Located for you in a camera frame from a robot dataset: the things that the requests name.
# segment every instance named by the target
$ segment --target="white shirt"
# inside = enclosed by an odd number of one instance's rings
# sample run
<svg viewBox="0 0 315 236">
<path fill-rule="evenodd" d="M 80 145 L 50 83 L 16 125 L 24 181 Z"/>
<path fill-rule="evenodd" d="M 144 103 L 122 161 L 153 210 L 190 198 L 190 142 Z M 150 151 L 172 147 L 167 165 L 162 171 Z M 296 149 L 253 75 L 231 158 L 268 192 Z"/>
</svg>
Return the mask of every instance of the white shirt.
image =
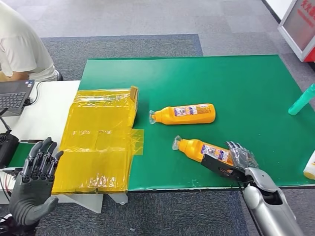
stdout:
<svg viewBox="0 0 315 236">
<path fill-rule="evenodd" d="M 26 20 L 0 0 L 0 64 L 6 76 L 29 71 L 36 81 L 56 80 L 54 62 Z"/>
</svg>

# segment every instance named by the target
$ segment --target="bottle label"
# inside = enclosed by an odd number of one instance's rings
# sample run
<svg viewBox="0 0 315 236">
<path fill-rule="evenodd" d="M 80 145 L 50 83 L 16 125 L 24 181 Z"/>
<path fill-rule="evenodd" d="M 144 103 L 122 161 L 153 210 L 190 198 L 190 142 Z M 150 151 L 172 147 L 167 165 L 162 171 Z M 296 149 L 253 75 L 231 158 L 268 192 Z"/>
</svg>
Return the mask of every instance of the bottle label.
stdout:
<svg viewBox="0 0 315 236">
<path fill-rule="evenodd" d="M 176 117 L 196 115 L 210 113 L 210 108 L 208 105 L 196 105 L 196 106 L 184 106 L 184 107 L 174 107 L 174 113 Z"/>
<path fill-rule="evenodd" d="M 217 160 L 227 161 L 228 151 L 217 149 L 209 145 L 202 145 L 202 154 L 207 154 Z"/>
</svg>

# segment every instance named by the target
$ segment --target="laptop keyboard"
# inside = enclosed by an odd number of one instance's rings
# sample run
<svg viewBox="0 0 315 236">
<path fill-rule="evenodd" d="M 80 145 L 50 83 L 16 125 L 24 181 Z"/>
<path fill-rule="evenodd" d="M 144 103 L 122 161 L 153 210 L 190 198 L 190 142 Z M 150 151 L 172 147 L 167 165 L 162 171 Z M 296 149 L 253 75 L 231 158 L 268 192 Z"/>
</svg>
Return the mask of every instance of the laptop keyboard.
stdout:
<svg viewBox="0 0 315 236">
<path fill-rule="evenodd" d="M 25 96 L 25 92 L 0 94 L 0 110 L 5 108 L 18 108 Z"/>
</svg>

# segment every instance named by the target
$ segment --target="green mat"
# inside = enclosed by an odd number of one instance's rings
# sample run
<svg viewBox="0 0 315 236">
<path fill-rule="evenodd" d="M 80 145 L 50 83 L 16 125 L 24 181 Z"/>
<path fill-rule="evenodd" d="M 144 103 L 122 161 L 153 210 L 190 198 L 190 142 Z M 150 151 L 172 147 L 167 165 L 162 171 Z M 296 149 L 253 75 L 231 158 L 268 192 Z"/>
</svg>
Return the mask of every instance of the green mat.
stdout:
<svg viewBox="0 0 315 236">
<path fill-rule="evenodd" d="M 34 144 L 19 144 L 17 149 L 15 151 L 14 155 L 13 156 L 12 160 L 8 166 L 8 168 L 14 168 L 14 167 L 23 167 L 24 165 L 24 161 L 30 152 L 32 147 Z"/>
<path fill-rule="evenodd" d="M 230 182 L 173 151 L 176 135 L 252 150 L 277 185 L 314 184 L 303 169 L 314 150 L 315 113 L 288 108 L 301 90 L 278 55 L 202 58 L 90 59 L 79 90 L 139 87 L 134 128 L 144 129 L 143 156 L 134 156 L 129 190 L 229 187 Z M 212 124 L 150 125 L 149 110 L 212 103 Z"/>
</svg>

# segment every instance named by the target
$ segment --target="teal bottle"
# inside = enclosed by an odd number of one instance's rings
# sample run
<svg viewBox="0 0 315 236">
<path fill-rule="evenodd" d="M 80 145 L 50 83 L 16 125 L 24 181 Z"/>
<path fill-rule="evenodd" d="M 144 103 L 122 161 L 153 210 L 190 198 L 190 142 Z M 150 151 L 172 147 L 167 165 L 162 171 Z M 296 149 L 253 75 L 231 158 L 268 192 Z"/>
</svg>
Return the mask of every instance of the teal bottle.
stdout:
<svg viewBox="0 0 315 236">
<path fill-rule="evenodd" d="M 299 99 L 295 102 L 289 109 L 289 114 L 295 116 L 298 114 L 301 109 L 309 103 L 312 98 L 315 96 L 315 84 L 312 84 L 304 92 Z"/>
</svg>

